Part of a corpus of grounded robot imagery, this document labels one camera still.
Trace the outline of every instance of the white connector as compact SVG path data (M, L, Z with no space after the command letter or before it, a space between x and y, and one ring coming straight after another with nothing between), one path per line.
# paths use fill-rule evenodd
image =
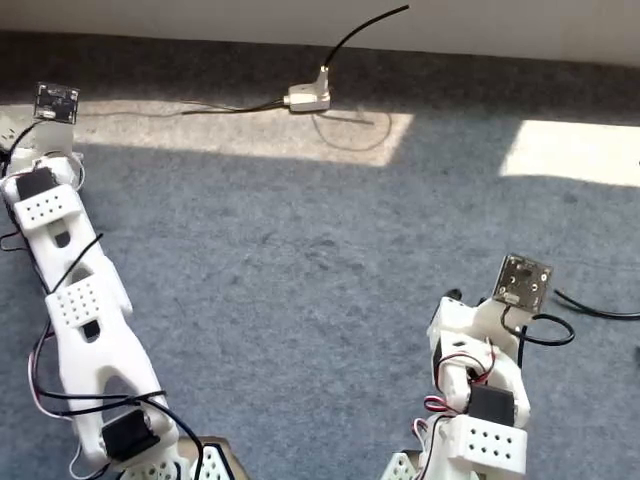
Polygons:
M329 93L329 69L320 67L320 73L314 83L302 83L289 87L284 104L292 112L324 112L331 106Z

